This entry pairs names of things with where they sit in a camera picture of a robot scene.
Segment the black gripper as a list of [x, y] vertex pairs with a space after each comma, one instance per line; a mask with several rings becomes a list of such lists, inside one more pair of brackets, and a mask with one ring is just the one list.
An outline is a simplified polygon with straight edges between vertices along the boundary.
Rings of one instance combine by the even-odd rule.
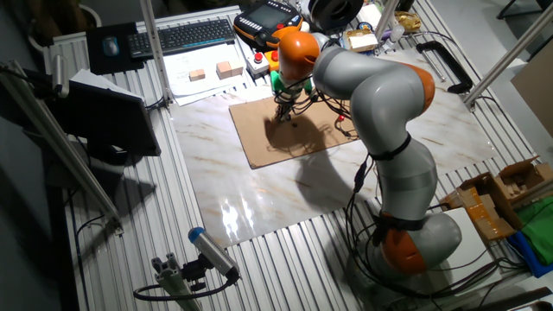
[[283, 121], [283, 115], [285, 115], [284, 120], [290, 121], [291, 120], [291, 111], [294, 105], [296, 104], [296, 100], [298, 99], [298, 95], [286, 93], [286, 92], [278, 92], [275, 95], [275, 102], [277, 103], [276, 108], [276, 120], [278, 122]]

